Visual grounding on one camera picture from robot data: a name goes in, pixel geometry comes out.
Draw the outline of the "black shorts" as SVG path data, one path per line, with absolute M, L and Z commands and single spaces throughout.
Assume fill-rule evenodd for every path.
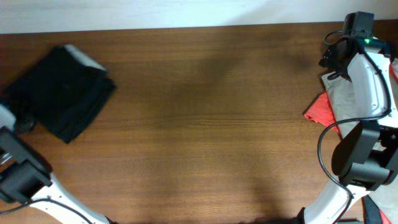
M 106 68 L 67 44 L 55 46 L 6 85 L 1 99 L 68 144 L 94 121 L 115 89 Z

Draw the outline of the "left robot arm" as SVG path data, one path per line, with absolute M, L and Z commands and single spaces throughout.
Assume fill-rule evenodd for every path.
M 1 200 L 20 205 L 1 211 L 8 215 L 26 207 L 45 212 L 60 223 L 112 224 L 69 193 L 58 181 L 52 166 L 14 132 L 16 117 L 1 105 L 1 165 L 14 162 L 1 171 Z

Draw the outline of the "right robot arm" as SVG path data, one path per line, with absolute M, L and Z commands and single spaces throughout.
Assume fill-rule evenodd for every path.
M 327 126 L 317 142 L 317 157 L 329 179 L 316 201 L 300 212 L 302 223 L 338 223 L 359 199 L 397 177 L 397 106 L 388 68 L 389 46 L 371 38 L 343 37 L 346 75 L 353 84 L 356 115 Z M 341 124 L 353 129 L 335 147 L 331 170 L 322 159 L 326 133 Z

